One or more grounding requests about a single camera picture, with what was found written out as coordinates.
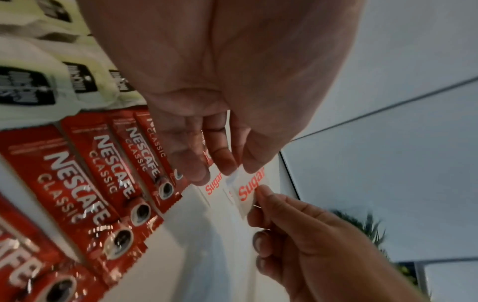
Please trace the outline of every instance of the black label on green packet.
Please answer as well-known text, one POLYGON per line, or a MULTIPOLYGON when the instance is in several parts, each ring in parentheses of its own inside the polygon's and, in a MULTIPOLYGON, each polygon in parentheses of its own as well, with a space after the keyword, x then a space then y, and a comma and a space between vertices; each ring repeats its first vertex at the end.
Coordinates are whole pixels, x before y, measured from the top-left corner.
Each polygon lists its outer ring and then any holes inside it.
POLYGON ((55 105, 55 94, 44 74, 0 66, 0 104, 55 105))
POLYGON ((45 16, 71 23, 70 14, 60 2, 55 0, 37 0, 37 3, 45 16))
POLYGON ((71 62, 63 62, 68 66, 68 72, 70 73, 71 83, 73 84, 73 88, 75 92, 86 93, 86 92, 93 92, 98 91, 96 87, 95 78, 91 74, 90 70, 86 65, 83 64, 76 64, 71 62))
POLYGON ((109 69, 109 72, 115 80, 116 86, 120 92, 130 92, 136 90, 118 70, 109 69))

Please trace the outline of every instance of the pinky finger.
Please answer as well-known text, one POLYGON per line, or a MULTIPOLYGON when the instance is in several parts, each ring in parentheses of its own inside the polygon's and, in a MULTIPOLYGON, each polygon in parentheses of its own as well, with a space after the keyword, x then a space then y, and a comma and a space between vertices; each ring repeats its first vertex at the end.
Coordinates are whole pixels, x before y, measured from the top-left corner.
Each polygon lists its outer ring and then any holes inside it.
POLYGON ((269 276, 282 284, 282 262, 274 256, 267 258, 258 257, 256 265, 259 272, 265 276, 269 276))

